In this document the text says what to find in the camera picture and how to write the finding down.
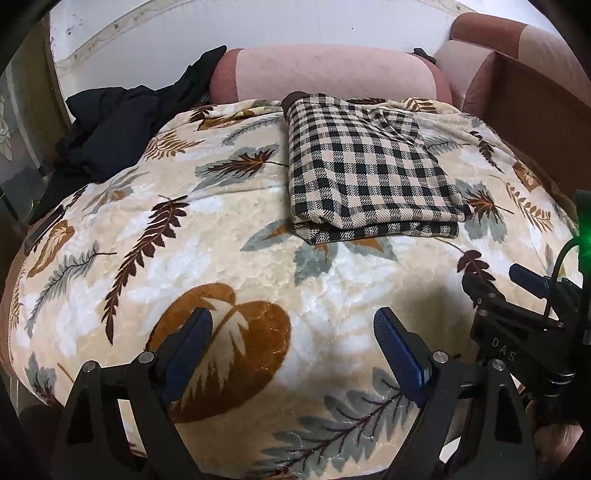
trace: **white wall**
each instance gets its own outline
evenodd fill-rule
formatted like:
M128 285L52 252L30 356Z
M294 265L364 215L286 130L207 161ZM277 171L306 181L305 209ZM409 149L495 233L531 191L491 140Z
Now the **white wall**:
M51 49L65 98L102 86L159 88L202 52L341 43L433 54L461 13L479 11L557 34L527 0L61 0Z

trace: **blue gripper pad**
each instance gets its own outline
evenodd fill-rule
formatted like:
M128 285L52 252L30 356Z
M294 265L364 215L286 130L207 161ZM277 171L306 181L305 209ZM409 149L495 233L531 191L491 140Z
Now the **blue gripper pad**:
M513 283L518 284L521 288L539 299L544 299L548 296L548 290L550 289L550 279L548 277L542 277L514 263L509 268L509 278Z
M387 307L375 313L374 335L404 396L424 407L427 397L423 387L431 378L427 345L416 333L408 332Z
M160 403L163 406L183 396L195 367L205 353L207 343L212 337L212 330L211 312L207 309L195 309L185 325L164 340L173 340L173 335L184 336L164 370L164 386L160 391Z

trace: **black jacket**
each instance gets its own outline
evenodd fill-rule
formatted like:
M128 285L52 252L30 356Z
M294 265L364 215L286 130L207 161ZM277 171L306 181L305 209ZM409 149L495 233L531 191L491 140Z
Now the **black jacket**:
M135 165L158 130L207 93L225 53L226 46L205 52L175 84L160 90L107 87L69 97L66 104L76 121L56 145L56 171L30 222L84 185L102 183Z

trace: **pink pillow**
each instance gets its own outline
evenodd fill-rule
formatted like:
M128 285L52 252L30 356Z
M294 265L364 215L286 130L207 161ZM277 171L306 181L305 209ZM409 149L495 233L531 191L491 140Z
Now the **pink pillow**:
M497 53L480 45L449 40L435 58L449 79L453 106L483 118L495 82Z
M231 50L213 74L209 95L220 105L254 98L281 100L296 90L344 99L421 97L452 102L443 73L421 57L323 44Z

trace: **black and beige checkered fabric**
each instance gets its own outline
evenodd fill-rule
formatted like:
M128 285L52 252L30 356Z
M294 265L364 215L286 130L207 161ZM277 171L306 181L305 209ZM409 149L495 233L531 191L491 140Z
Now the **black and beige checkered fabric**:
M471 216L411 113L317 94L296 100L286 118L291 217L308 243L453 238Z

